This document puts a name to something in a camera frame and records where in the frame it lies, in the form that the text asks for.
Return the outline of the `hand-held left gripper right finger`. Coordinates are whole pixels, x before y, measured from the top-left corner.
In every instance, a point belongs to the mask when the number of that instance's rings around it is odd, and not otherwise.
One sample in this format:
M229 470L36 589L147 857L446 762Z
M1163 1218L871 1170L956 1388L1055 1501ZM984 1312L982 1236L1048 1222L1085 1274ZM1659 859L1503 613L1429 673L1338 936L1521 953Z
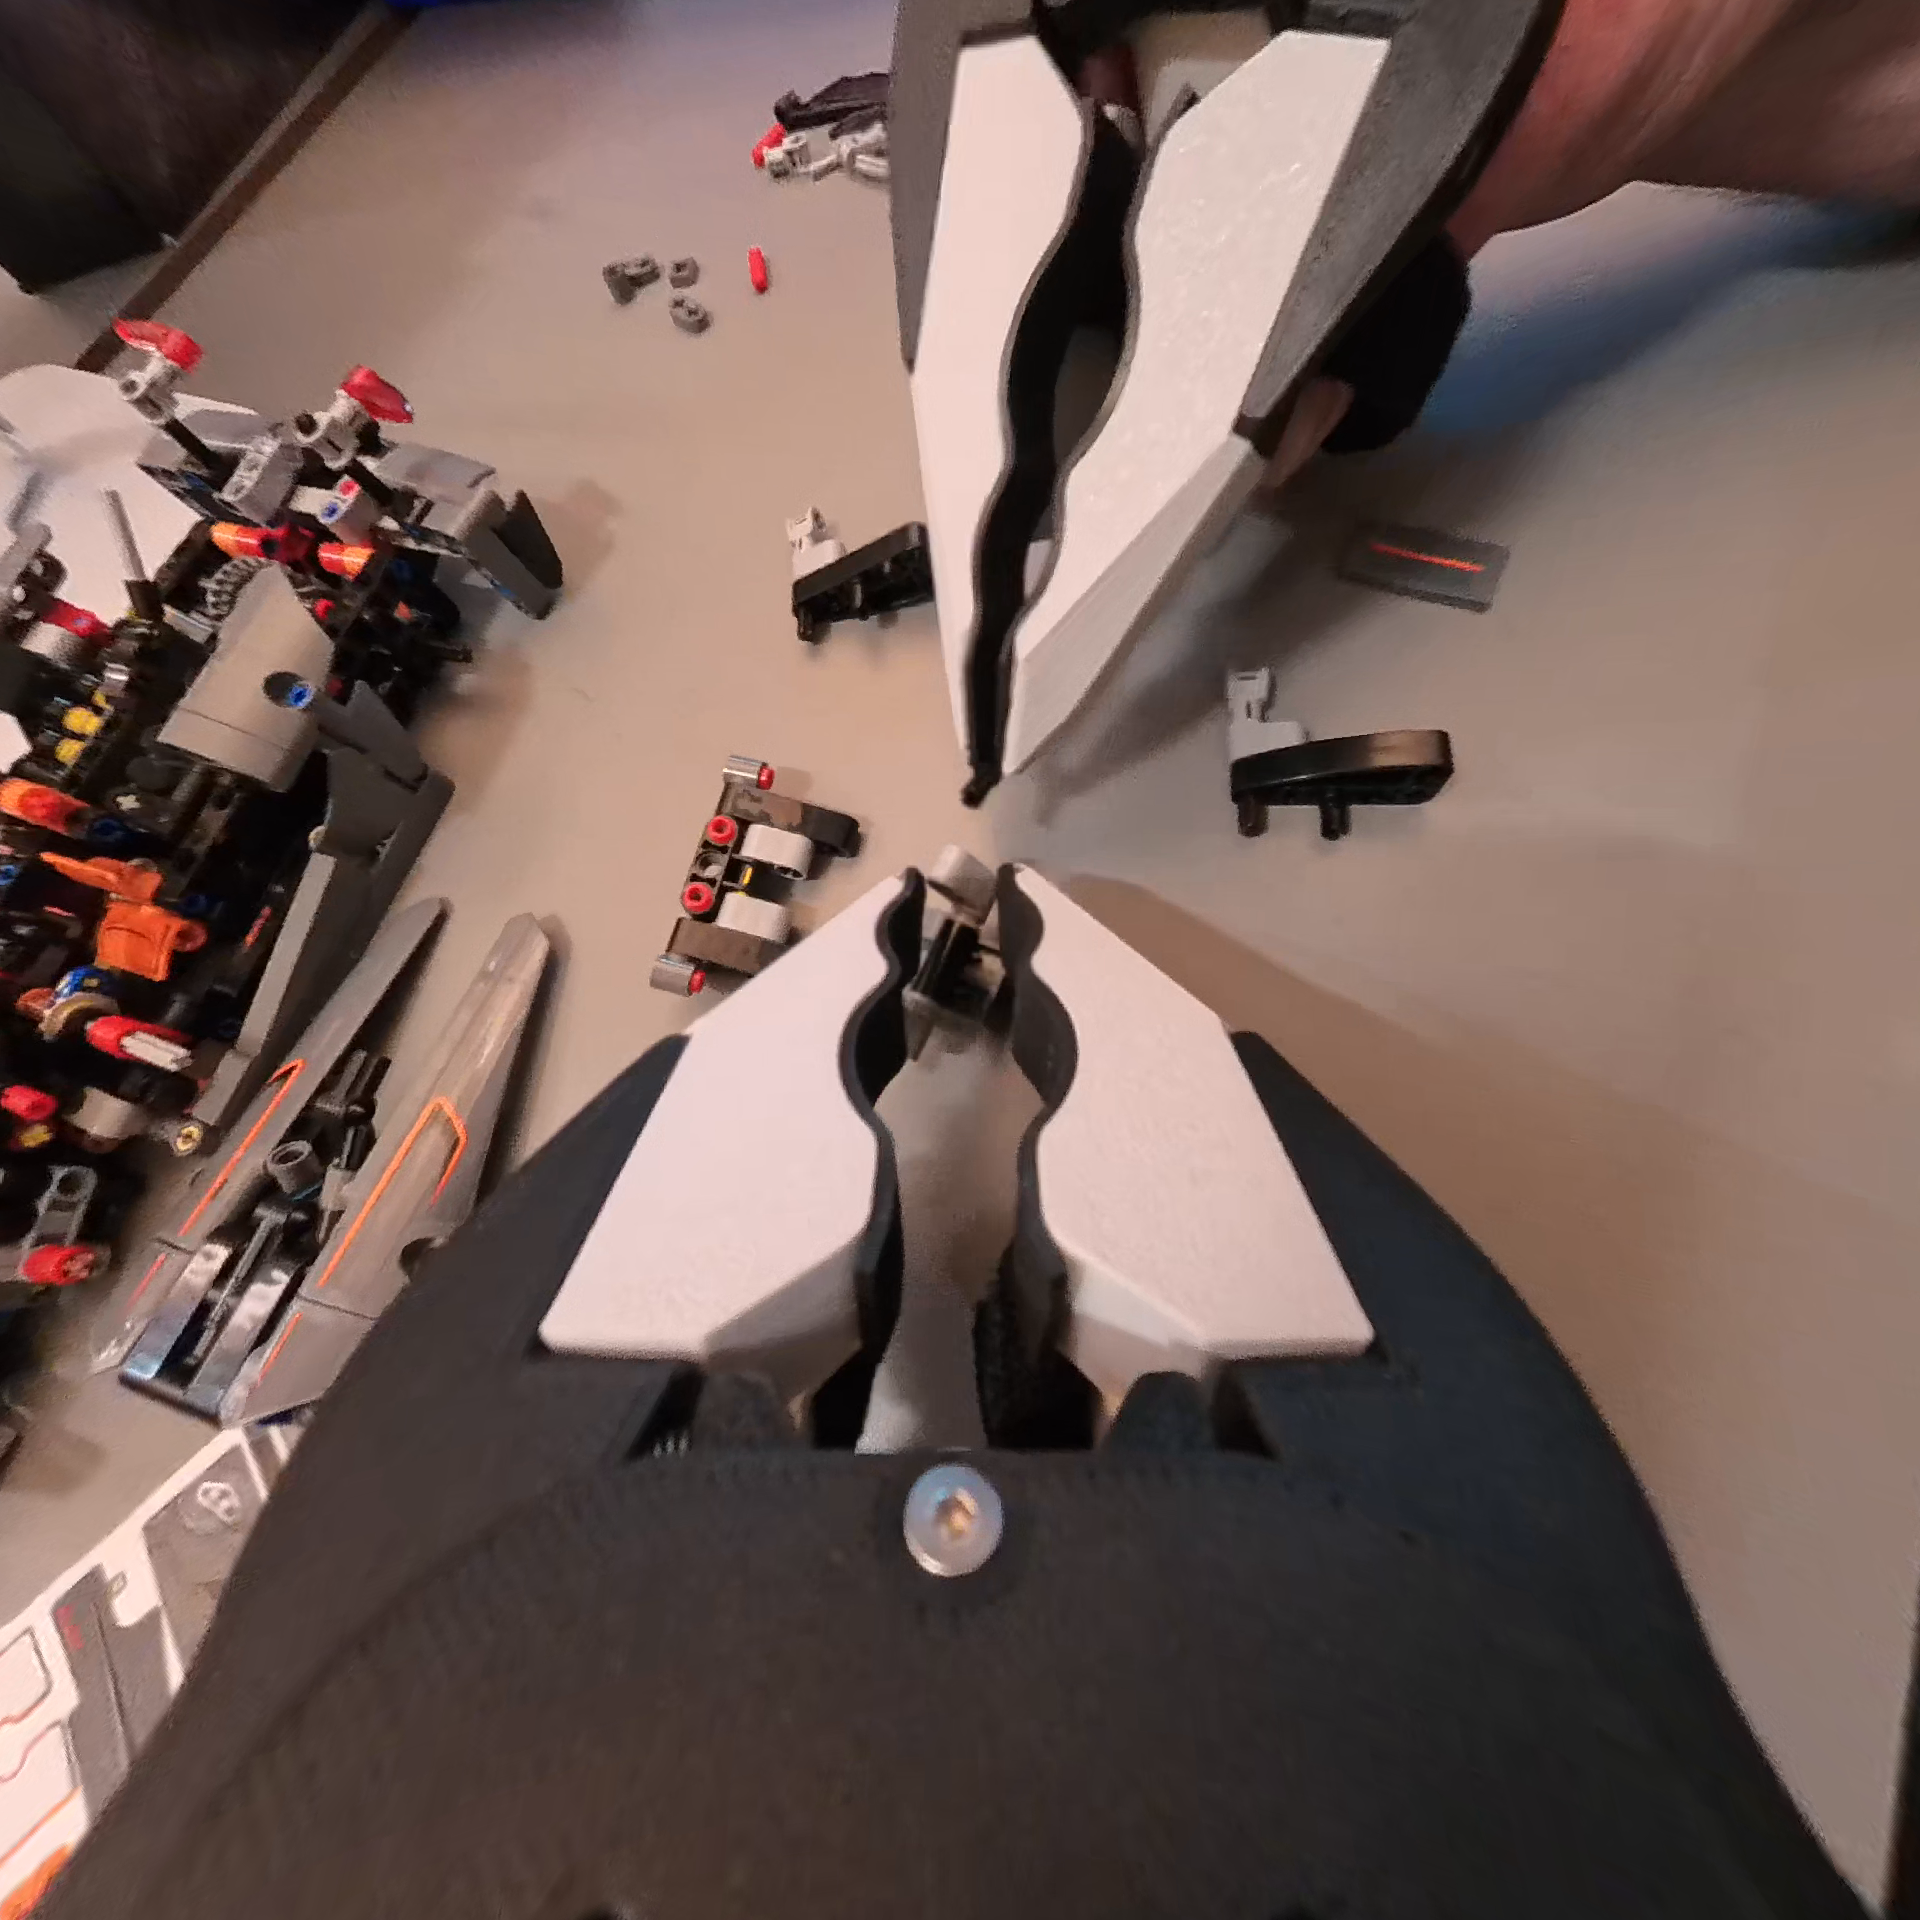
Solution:
M975 1312L989 1445L1085 1446L1150 1377L1364 1357L1374 1323L1236 1033L1039 872L1002 868L997 896L1039 1110Z

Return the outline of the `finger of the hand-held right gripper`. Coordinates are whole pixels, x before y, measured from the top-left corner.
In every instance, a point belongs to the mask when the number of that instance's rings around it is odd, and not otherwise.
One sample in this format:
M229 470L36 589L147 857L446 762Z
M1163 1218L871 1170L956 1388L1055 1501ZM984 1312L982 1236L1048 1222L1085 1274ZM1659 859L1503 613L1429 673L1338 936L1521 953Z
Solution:
M1381 35L1275 35L1166 125L1129 229L1122 366L1012 637L1006 772L1067 726L1252 492L1246 392L1389 50Z
M910 33L909 390L970 808L1012 762L1013 628L1071 329L1055 259L1091 146L1043 35Z

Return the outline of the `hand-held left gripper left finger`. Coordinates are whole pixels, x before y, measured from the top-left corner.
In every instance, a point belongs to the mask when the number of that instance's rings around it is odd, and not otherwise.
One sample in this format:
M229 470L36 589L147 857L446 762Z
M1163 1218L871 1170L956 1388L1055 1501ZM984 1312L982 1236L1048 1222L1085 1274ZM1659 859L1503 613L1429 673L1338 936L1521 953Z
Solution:
M859 1445L903 1294L895 1137L923 875L860 895L697 1017L540 1322L565 1357L769 1382Z

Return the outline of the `black lego beam assembly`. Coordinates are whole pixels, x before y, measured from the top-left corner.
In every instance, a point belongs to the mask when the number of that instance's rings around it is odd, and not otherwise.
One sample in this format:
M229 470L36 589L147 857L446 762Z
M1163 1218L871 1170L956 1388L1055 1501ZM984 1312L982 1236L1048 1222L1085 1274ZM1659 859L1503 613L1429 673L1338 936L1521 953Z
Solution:
M832 533L810 508L786 521L791 556L791 612L801 642L819 642L827 628L907 612L933 600L928 528L904 521L856 548Z
M1356 806L1430 804L1453 777L1452 735L1389 730L1317 740L1271 714L1273 673L1227 677L1227 767L1242 837L1260 837L1281 806L1310 808L1326 841L1352 830Z

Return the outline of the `black lego assembly red pins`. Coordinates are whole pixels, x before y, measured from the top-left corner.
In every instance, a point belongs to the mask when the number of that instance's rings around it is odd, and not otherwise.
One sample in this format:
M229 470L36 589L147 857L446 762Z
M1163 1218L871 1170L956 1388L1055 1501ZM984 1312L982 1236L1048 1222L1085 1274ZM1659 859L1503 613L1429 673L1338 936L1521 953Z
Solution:
M797 941L796 895L863 849L856 816L780 791L780 771L730 757L679 893L649 987L693 999L763 975Z

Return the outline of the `dark grey lego axle assembly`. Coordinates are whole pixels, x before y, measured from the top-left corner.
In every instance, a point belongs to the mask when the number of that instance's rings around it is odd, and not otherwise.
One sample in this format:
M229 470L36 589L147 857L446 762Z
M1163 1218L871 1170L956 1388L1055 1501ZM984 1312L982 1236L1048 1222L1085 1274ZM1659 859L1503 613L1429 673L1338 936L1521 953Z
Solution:
M1006 987L999 875L961 846L925 869L920 966L903 992L907 1058L960 1049L986 1031Z

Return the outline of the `person's right forearm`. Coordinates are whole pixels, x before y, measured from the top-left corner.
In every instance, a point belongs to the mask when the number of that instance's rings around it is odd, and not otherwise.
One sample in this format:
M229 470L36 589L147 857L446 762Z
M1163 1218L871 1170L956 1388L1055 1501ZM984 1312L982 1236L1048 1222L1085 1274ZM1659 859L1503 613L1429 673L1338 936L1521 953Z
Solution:
M1452 221L1464 255L1632 183L1914 209L1914 3L1569 3Z

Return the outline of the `light grey lego rod assembly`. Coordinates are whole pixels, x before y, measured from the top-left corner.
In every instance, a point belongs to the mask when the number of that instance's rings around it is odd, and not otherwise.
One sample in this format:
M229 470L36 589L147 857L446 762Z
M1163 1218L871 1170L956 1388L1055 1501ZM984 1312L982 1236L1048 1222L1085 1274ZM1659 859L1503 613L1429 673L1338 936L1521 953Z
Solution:
M880 120L848 120L827 129L773 127L756 144L753 165L766 178L847 176L887 184L895 170L890 129Z

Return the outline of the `grey lego panels orange stripes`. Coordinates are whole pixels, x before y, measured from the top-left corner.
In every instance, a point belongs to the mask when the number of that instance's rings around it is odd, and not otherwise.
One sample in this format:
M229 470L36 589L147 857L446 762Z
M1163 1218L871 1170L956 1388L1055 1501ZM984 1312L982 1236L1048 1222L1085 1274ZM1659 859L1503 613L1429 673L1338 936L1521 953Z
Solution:
M553 943L509 918L401 1090L375 1029L446 901L386 923L131 1263L90 1369L220 1429L315 1408L402 1294L410 1261L462 1226Z

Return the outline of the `dark lego tile red stripe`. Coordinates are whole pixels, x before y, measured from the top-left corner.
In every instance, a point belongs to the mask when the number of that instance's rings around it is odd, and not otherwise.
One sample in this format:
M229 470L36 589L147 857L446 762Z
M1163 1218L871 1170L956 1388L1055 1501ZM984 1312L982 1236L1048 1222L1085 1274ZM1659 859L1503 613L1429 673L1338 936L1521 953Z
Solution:
M1510 548L1489 541L1397 521L1364 521L1342 544L1333 571L1358 589L1456 612L1489 612Z

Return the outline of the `large lego vehicle model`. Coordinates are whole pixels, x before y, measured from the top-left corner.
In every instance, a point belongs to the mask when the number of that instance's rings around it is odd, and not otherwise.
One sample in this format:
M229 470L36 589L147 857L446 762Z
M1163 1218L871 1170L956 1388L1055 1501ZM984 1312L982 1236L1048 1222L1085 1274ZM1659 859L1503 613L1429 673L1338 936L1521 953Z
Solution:
M410 724L464 667L445 581L548 616L564 565L494 468L393 437L352 366L318 412L183 403L201 346L114 321L153 432L136 472L188 515L148 568L104 513L127 607L84 609L4 492L4 1357L110 1264L135 1139L264 1159L340 1076L431 915L380 943L452 786Z

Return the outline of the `lego sticker sheet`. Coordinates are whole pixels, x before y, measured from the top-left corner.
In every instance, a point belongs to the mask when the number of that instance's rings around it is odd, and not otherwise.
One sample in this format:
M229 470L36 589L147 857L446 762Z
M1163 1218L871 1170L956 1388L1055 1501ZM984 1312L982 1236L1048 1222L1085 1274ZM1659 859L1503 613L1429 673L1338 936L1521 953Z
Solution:
M6 1919L34 1915L153 1740L306 1426L220 1430L6 1620Z

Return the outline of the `person's right hand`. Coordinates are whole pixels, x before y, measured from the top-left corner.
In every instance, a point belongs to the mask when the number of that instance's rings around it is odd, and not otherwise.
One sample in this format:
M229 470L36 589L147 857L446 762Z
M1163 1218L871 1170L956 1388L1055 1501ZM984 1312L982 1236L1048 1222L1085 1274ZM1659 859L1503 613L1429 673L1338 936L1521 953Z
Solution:
M1283 487L1331 440L1354 403L1352 387L1333 378L1310 379L1291 405L1267 478Z

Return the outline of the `large dark printed box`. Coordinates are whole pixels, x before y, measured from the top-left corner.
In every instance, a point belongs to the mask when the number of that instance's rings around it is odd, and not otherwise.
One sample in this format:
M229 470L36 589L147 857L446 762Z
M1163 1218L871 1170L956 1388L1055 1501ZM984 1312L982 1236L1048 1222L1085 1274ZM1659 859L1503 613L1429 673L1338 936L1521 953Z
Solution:
M177 238L363 12L6 3L4 274L39 295Z

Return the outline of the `white rounded board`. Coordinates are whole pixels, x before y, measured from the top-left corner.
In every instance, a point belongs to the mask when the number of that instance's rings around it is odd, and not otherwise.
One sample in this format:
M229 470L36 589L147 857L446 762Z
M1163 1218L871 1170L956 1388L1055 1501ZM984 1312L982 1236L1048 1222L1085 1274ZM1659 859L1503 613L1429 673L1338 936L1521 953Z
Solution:
M2 403L4 775L98 806L194 655L166 602L193 515L116 382L31 366Z

